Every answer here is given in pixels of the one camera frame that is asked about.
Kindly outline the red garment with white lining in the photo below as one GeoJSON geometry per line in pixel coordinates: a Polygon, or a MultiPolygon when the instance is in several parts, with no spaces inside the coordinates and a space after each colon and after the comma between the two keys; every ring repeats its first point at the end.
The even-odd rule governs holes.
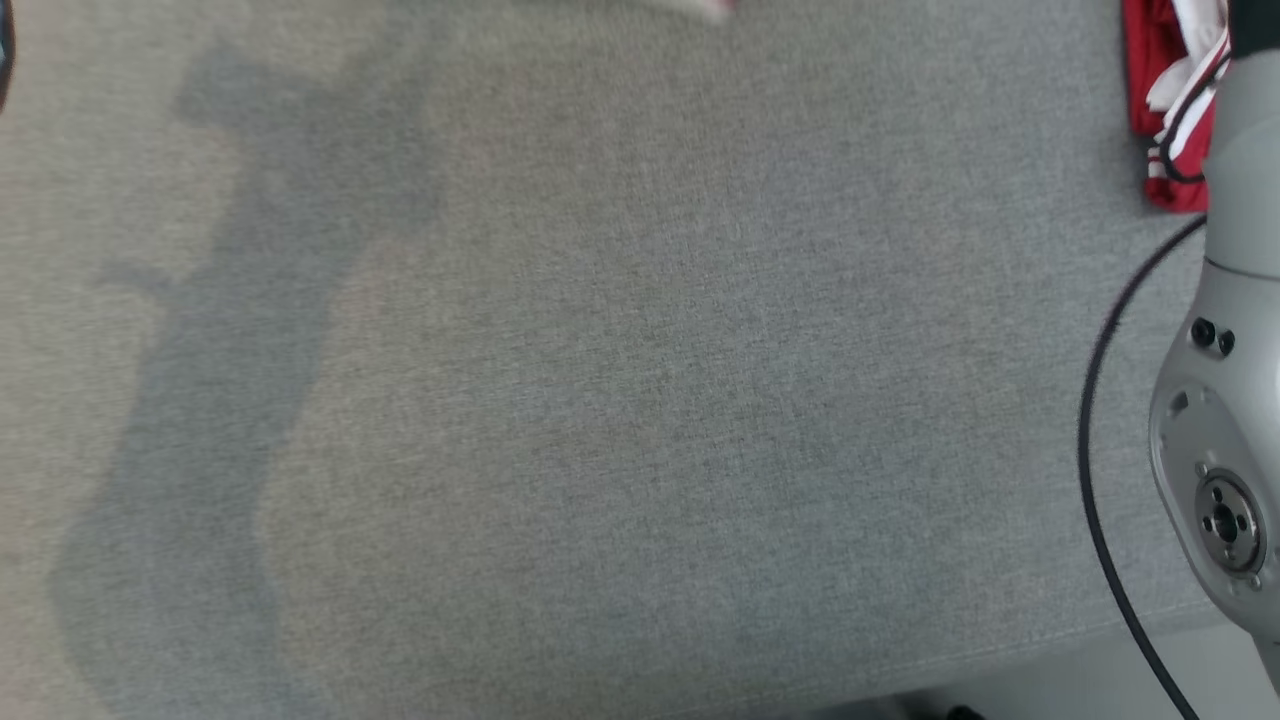
{"type": "Polygon", "coordinates": [[[1210,205],[1215,85],[1233,50],[1230,0],[1120,0],[1132,129],[1149,141],[1146,197],[1172,214],[1210,205]]]}

